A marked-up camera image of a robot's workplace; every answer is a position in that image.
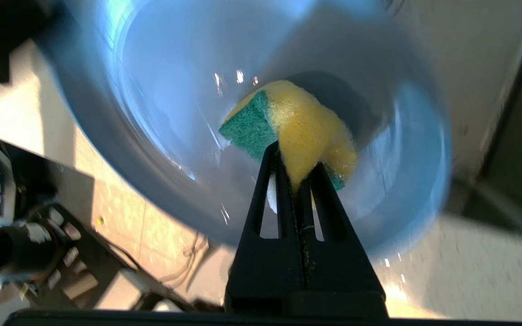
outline cable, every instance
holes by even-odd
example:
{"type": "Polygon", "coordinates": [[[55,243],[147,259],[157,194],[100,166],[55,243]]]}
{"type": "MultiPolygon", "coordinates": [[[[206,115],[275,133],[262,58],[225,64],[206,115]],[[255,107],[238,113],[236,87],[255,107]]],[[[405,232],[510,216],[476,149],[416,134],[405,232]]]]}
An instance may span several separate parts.
{"type": "MultiPolygon", "coordinates": [[[[199,232],[195,233],[195,236],[193,239],[193,244],[190,246],[191,250],[188,254],[187,254],[186,250],[183,250],[183,254],[185,257],[190,257],[191,252],[193,252],[193,250],[195,250],[195,246],[197,245],[197,241],[198,241],[198,236],[199,236],[199,232]]],[[[189,263],[189,259],[187,260],[187,263],[184,264],[184,266],[182,268],[180,268],[180,270],[178,270],[172,274],[163,276],[163,277],[159,278],[158,280],[161,282],[170,282],[170,281],[173,281],[174,279],[176,279],[177,277],[182,276],[182,273],[184,273],[186,268],[188,268],[188,263],[189,263]]]]}
{"type": "Polygon", "coordinates": [[[112,241],[110,241],[106,238],[104,238],[104,240],[106,240],[108,245],[114,247],[115,249],[117,249],[118,251],[123,253],[124,256],[126,256],[126,258],[128,258],[134,264],[134,266],[136,267],[137,270],[149,274],[149,272],[147,272],[144,268],[142,268],[141,264],[139,264],[139,262],[137,262],[136,259],[134,259],[134,257],[132,257],[132,255],[129,254],[128,251],[126,251],[126,249],[122,248],[121,246],[118,246],[117,244],[113,243],[112,241]]]}
{"type": "Polygon", "coordinates": [[[202,250],[205,247],[205,245],[207,245],[207,243],[208,243],[207,238],[205,237],[205,238],[203,238],[203,241],[199,245],[197,245],[199,236],[200,236],[200,233],[196,232],[192,245],[188,249],[184,250],[184,255],[187,257],[187,262],[184,264],[184,266],[172,274],[161,277],[159,279],[159,281],[170,282],[170,281],[176,280],[177,278],[180,278],[175,283],[168,285],[172,289],[176,289],[177,287],[181,286],[182,283],[184,283],[187,280],[187,278],[190,275],[191,270],[193,269],[194,262],[197,260],[197,253],[200,250],[202,250]]]}
{"type": "Polygon", "coordinates": [[[193,249],[194,254],[190,256],[190,262],[188,262],[188,268],[187,268],[186,274],[175,285],[170,285],[170,287],[172,287],[173,289],[176,289],[177,287],[180,287],[187,280],[187,278],[189,278],[190,273],[193,270],[194,263],[197,261],[197,252],[199,252],[201,249],[203,249],[206,244],[207,244],[207,239],[205,238],[203,240],[203,242],[201,242],[201,245],[199,246],[199,248],[193,249]]]}

